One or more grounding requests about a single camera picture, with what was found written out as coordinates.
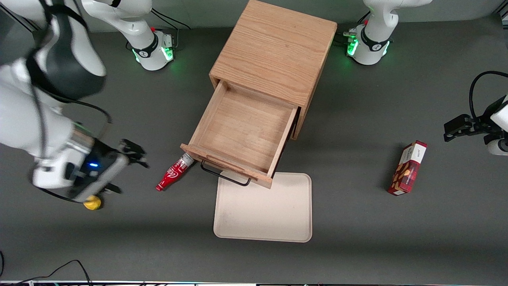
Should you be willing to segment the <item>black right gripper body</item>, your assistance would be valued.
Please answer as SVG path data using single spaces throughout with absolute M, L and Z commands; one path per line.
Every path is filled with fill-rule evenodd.
M 90 154 L 84 159 L 73 185 L 67 190 L 69 199 L 87 199 L 103 192 L 107 184 L 127 167 L 127 158 L 101 141 L 94 141 Z

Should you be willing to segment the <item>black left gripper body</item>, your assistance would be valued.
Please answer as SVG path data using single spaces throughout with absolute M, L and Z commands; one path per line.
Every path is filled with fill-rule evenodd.
M 478 117 L 481 133 L 485 133 L 484 144 L 487 145 L 497 139 L 507 141 L 508 132 L 508 102 L 507 96 L 502 96 L 489 105 L 484 113 Z

